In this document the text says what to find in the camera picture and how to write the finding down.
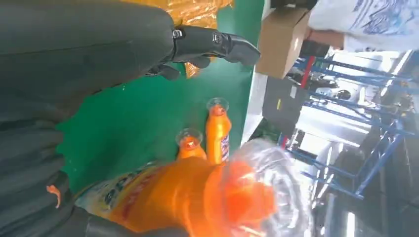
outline orange bottle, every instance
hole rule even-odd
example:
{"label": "orange bottle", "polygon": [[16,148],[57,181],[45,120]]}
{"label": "orange bottle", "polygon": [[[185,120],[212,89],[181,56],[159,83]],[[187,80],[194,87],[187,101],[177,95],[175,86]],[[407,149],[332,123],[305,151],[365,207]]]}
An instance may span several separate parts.
{"label": "orange bottle", "polygon": [[76,204],[138,233],[181,226],[191,237],[263,236],[260,224],[276,211],[273,186],[246,162],[195,157],[99,183]]}
{"label": "orange bottle", "polygon": [[176,142],[179,145],[178,159],[188,157],[207,159],[207,154],[205,154],[204,149],[201,147],[202,133],[199,131],[186,128],[176,136]]}
{"label": "orange bottle", "polygon": [[230,144],[228,134],[231,130],[231,121],[227,116],[228,102],[223,98],[212,98],[207,103],[209,111],[206,134],[207,156],[212,164],[226,161]]}

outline white shirt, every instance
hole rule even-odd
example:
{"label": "white shirt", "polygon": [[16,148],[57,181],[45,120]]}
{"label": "white shirt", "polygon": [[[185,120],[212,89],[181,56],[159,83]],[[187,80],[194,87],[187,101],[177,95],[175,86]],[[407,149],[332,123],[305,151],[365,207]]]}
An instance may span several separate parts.
{"label": "white shirt", "polygon": [[419,49],[419,0],[318,0],[309,26],[345,33],[347,51]]}

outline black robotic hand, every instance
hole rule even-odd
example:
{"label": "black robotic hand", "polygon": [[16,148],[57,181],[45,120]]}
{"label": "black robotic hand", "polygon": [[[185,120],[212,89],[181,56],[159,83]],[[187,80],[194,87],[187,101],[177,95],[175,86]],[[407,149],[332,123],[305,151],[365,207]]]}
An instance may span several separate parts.
{"label": "black robotic hand", "polygon": [[[210,64],[210,57],[224,58],[231,63],[253,66],[260,57],[255,46],[240,36],[195,26],[179,26],[173,30],[174,51],[168,62],[189,62],[198,68]],[[167,64],[154,66],[149,76],[161,75],[172,80],[179,71]]]}
{"label": "black robotic hand", "polygon": [[[103,88],[162,74],[167,62],[199,67],[215,56],[252,65],[244,39],[180,27],[163,10],[115,0],[0,1],[0,236],[134,237],[74,207],[55,126]],[[54,185],[57,196],[47,192]],[[151,233],[177,237],[171,231]]]}

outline robotic hand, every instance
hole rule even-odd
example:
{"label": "robotic hand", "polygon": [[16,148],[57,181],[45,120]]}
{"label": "robotic hand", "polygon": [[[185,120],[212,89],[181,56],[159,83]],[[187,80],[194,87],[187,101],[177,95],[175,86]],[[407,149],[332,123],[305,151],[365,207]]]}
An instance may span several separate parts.
{"label": "robotic hand", "polygon": [[[55,126],[103,88],[143,75],[176,78],[168,62],[205,67],[215,56],[253,65],[256,48],[213,29],[175,28],[161,9],[113,0],[3,0],[0,32],[0,236],[185,235],[132,233],[74,207]],[[59,195],[47,192],[51,185]]]}

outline plastic wrap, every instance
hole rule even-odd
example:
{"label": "plastic wrap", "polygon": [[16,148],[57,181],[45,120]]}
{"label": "plastic wrap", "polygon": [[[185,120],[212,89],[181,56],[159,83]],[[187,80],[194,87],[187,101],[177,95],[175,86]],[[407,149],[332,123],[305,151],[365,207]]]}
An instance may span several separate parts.
{"label": "plastic wrap", "polygon": [[[233,0],[122,0],[155,6],[167,11],[175,25],[201,26],[217,29],[217,12],[233,4]],[[187,78],[195,76],[199,68],[185,63]]]}
{"label": "plastic wrap", "polygon": [[[231,165],[245,162],[252,167],[253,172],[242,173],[241,183],[255,179],[266,186],[272,186],[275,203],[275,213],[262,220],[260,225],[243,224],[239,228],[240,231],[233,231],[232,236],[306,236],[305,232],[310,231],[312,226],[309,199],[305,195],[306,192],[301,191],[298,174],[293,169],[291,158],[275,144],[255,139],[244,144],[229,159],[225,169],[225,177],[228,180],[235,176],[235,170]],[[255,208],[266,209],[266,203],[265,198],[259,198],[252,204]]]}

